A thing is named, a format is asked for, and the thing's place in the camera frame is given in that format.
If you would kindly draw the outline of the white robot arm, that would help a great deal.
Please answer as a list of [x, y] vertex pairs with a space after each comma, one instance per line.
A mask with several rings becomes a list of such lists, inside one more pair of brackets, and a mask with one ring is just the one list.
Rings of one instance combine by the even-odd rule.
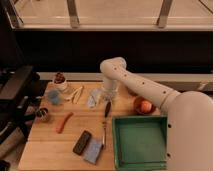
[[167, 115], [167, 171], [213, 171], [213, 99], [199, 91], [180, 93], [126, 70], [115, 57], [101, 62], [104, 89], [119, 81]]

